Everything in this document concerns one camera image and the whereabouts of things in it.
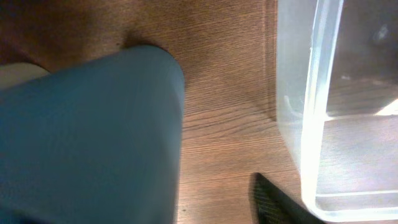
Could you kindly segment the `blue plastic cup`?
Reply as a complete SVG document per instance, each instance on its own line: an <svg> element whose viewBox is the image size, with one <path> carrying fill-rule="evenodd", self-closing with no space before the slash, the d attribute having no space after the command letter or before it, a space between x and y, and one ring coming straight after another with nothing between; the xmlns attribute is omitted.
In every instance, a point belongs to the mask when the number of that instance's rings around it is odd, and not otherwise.
<svg viewBox="0 0 398 224"><path fill-rule="evenodd" d="M152 45L1 90L1 222L172 223L184 96Z"/></svg>

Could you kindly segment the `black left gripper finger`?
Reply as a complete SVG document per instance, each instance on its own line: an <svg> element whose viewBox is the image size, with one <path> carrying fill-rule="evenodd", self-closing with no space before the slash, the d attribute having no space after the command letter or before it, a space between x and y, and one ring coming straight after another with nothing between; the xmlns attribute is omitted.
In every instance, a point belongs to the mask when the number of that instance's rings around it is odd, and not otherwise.
<svg viewBox="0 0 398 224"><path fill-rule="evenodd" d="M252 174L249 189L252 214L259 224L325 224L258 172Z"/></svg>

